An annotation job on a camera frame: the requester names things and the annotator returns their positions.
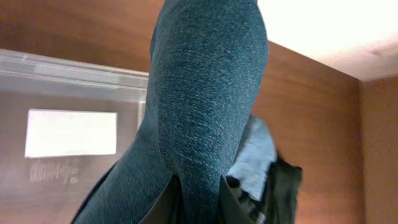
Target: white label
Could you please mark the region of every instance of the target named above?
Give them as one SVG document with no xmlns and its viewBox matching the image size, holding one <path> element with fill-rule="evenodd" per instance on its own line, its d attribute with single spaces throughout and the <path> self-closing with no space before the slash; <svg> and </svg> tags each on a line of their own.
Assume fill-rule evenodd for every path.
<svg viewBox="0 0 398 224">
<path fill-rule="evenodd" d="M 25 157 L 116 153 L 117 113 L 30 109 Z"/>
</svg>

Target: plastic bin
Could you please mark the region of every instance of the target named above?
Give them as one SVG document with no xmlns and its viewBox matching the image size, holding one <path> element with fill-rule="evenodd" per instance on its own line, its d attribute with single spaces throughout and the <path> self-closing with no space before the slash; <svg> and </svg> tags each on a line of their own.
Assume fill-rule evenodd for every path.
<svg viewBox="0 0 398 224">
<path fill-rule="evenodd" d="M 144 114 L 147 77 L 0 50 L 0 223 L 69 223 L 92 186 L 134 140 Z M 32 108 L 118 113 L 116 153 L 25 158 Z"/>
</svg>

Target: wooden wall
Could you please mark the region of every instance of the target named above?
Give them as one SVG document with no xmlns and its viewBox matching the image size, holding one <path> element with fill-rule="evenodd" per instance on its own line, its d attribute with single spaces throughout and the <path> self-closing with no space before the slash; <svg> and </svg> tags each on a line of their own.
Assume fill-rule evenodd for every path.
<svg viewBox="0 0 398 224">
<path fill-rule="evenodd" d="M 362 86 L 366 223 L 398 223 L 398 77 Z"/>
<path fill-rule="evenodd" d="M 163 0 L 0 0 L 0 48 L 149 71 Z M 253 112 L 304 170 L 296 223 L 363 223 L 359 81 L 270 43 Z"/>
<path fill-rule="evenodd" d="M 363 223 L 359 81 L 271 43 L 253 112 L 303 168 L 296 223 Z"/>
</svg>

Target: teal leggings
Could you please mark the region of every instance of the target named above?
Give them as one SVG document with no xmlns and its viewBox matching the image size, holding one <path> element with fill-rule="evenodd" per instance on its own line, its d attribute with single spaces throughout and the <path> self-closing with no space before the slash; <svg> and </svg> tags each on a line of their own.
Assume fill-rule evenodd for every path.
<svg viewBox="0 0 398 224">
<path fill-rule="evenodd" d="M 255 0 L 166 0 L 150 45 L 144 120 L 73 223 L 139 223 L 174 175 L 185 223 L 215 220 L 268 58 Z"/>
</svg>

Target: white ceiling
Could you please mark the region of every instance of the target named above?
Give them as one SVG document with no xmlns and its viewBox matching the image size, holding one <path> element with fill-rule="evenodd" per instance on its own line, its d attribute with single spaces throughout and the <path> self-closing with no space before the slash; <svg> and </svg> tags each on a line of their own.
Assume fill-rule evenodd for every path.
<svg viewBox="0 0 398 224">
<path fill-rule="evenodd" d="M 398 75 L 397 0 L 259 0 L 270 41 L 360 80 Z"/>
</svg>

